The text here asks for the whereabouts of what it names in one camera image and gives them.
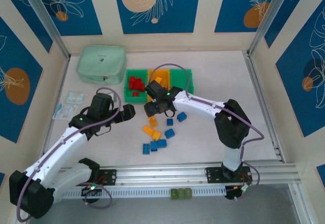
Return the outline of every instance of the orange circle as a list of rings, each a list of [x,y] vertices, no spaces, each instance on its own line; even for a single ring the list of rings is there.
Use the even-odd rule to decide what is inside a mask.
[[[252,7],[246,12],[244,17],[244,25],[249,28],[258,27],[264,17],[267,9],[269,8],[269,2],[260,3],[258,6]]]
[[[69,18],[68,15],[65,12],[59,11],[55,14],[56,18],[59,19],[62,22],[67,21]]]
[[[303,80],[303,89],[307,92],[313,88],[313,80],[310,77],[306,77]]]
[[[7,82],[5,91],[8,99],[19,106],[25,104],[30,92],[27,73],[20,68],[11,68],[6,72],[5,82]]]

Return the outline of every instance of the white table surface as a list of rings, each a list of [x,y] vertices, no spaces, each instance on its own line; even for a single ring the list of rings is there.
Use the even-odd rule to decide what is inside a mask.
[[[86,91],[88,96],[85,104],[79,108],[82,109],[90,105],[96,89],[102,86],[84,83],[79,79],[76,72],[78,59],[78,56],[72,56],[70,59],[60,102],[65,103],[68,92],[71,90]],[[263,141],[247,144],[244,152],[245,160],[276,159],[241,51],[127,54],[127,69],[154,69],[156,66],[168,62],[192,69],[195,95],[214,101],[226,102],[228,99],[238,101],[252,124],[265,134],[266,138]],[[110,88],[118,92],[124,105],[124,80],[118,85],[110,85]],[[155,129],[161,132],[161,138],[165,138],[164,132],[169,128],[173,128],[175,136],[167,140],[167,148],[151,152],[150,155],[143,155],[142,145],[151,141],[151,137],[142,131],[144,125],[149,125],[143,105],[134,104],[136,115],[133,119],[113,124],[110,133],[91,138],[86,145],[71,155],[65,167],[73,166],[84,157],[96,161],[101,166],[187,164],[221,162],[223,160],[224,145],[218,138],[214,122],[190,113],[187,113],[187,120],[183,122],[178,122],[175,117],[173,127],[166,126],[164,114],[156,115],[158,127]],[[55,120],[49,147],[62,135],[68,122],[67,120]],[[254,137],[257,137],[257,134],[250,130],[247,139]]]

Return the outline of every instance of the orange block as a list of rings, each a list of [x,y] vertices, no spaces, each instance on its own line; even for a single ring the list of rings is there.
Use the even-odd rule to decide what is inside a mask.
[[[162,81],[162,78],[161,78],[161,77],[156,77],[156,78],[155,78],[155,81],[156,81],[157,83],[159,83],[159,84],[160,84],[160,83],[161,83],[161,81]]]
[[[149,119],[150,126],[157,126],[157,121],[154,118],[154,116],[150,116],[148,117],[148,119]]]
[[[154,133],[152,135],[153,141],[158,141],[160,139],[160,136],[161,136],[161,132],[154,131]]]
[[[148,126],[144,126],[142,128],[142,130],[146,133],[149,134],[150,136],[153,136],[155,130],[153,130],[152,128],[148,127]]]

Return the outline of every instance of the blue lego brick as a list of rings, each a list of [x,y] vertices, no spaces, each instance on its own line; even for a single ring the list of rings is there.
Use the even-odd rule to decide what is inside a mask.
[[[167,130],[167,131],[165,132],[165,136],[166,136],[167,139],[169,139],[169,138],[175,136],[174,130],[172,130],[172,129]]]
[[[159,139],[157,141],[158,148],[166,148],[167,147],[167,141],[166,139]]]
[[[150,154],[150,144],[143,144],[142,153]]]
[[[184,112],[179,113],[179,114],[177,115],[177,120],[178,120],[179,122],[185,120],[186,118],[187,118],[187,115],[186,115]]]
[[[173,119],[171,118],[167,119],[167,126],[172,126],[172,125],[174,125]]]
[[[151,149],[151,151],[158,151],[157,141],[150,142],[150,149]]]

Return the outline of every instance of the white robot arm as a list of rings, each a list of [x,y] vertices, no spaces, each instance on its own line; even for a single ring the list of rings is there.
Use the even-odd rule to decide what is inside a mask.
[[[98,136],[101,127],[111,127],[112,123],[130,120],[135,115],[130,104],[124,105],[119,112],[113,107],[111,96],[97,93],[90,107],[84,108],[69,122],[69,127],[51,149],[23,173],[15,171],[10,176],[10,202],[34,218],[41,218],[66,191],[83,182],[95,182],[100,166],[90,159],[80,160],[65,172],[59,170],[79,147],[92,136]]]
[[[156,81],[150,82],[145,90],[153,99],[144,106],[148,117],[171,110],[173,113],[193,113],[214,122],[219,139],[225,145],[223,174],[231,180],[234,174],[238,173],[241,166],[242,141],[248,135],[249,126],[228,114],[223,108],[234,112],[248,123],[250,121],[236,101],[214,102],[189,94],[178,87],[167,91]]]

